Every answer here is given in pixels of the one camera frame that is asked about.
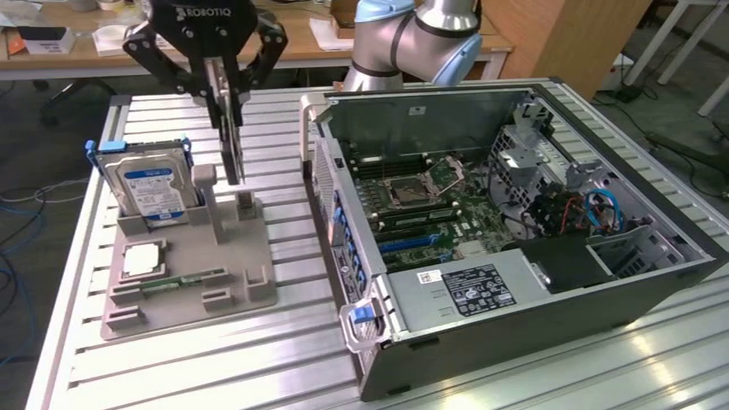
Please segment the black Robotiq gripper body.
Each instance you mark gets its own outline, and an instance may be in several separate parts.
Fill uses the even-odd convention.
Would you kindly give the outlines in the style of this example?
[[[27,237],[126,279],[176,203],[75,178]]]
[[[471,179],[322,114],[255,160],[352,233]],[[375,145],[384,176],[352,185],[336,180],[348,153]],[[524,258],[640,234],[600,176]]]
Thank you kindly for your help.
[[[151,1],[151,26],[187,57],[236,56],[255,32],[250,1]]]

